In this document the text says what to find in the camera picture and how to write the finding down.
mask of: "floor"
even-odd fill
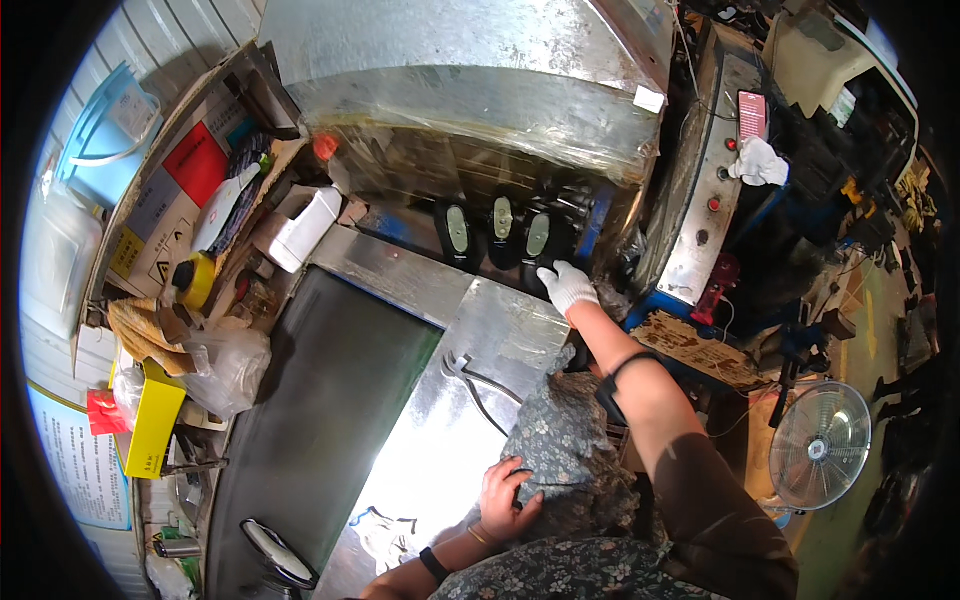
[[[896,321],[903,316],[908,294],[901,271],[887,274],[870,260],[860,270],[864,278],[863,307],[853,314],[857,336],[831,348],[832,375],[852,385],[869,401],[879,377],[891,381],[898,376]],[[879,408],[873,407],[874,416]],[[863,517],[880,485],[885,428],[886,423],[875,428],[867,464],[851,490],[835,504],[793,519],[785,532],[800,563],[800,600],[836,597],[842,587],[844,573],[863,543]]]

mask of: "person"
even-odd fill
[[[524,400],[502,460],[483,478],[479,518],[387,571],[361,598],[794,598],[797,564],[735,481],[684,392],[600,307],[588,277],[539,269],[581,333],[628,422],[666,536],[631,534],[636,478],[607,439],[590,372],[546,377]]]

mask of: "gloved hand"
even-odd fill
[[[553,268],[557,273],[540,267],[537,269],[537,277],[546,286],[550,301],[564,317],[566,317],[566,311],[581,300],[594,304],[600,303],[597,299],[597,291],[593,289],[586,273],[563,260],[554,261]]]

